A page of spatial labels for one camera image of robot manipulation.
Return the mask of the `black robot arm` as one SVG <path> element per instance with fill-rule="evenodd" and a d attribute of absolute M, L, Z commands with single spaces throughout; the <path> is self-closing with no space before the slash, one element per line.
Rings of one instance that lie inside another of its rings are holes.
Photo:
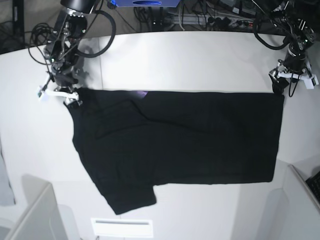
<path fill-rule="evenodd" d="M 62 10 L 43 49 L 49 65 L 48 80 L 38 95 L 63 98 L 66 106 L 77 108 L 82 104 L 75 89 L 78 84 L 75 65 L 80 57 L 77 50 L 88 31 L 86 16 L 96 10 L 98 1 L 61 0 L 60 4 Z"/>

